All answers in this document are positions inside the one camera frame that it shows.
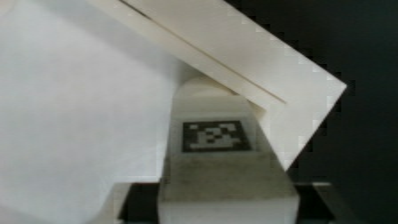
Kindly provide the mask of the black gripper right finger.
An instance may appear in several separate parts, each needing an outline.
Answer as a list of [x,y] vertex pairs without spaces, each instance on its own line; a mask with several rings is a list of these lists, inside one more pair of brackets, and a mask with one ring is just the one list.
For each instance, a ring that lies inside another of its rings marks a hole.
[[296,184],[301,204],[296,224],[360,224],[360,218],[329,182]]

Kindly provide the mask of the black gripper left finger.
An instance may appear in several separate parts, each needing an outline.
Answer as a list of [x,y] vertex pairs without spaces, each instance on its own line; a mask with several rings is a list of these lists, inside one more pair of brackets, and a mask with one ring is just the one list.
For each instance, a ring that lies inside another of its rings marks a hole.
[[121,224],[161,224],[157,206],[159,189],[159,183],[130,184],[118,214]]

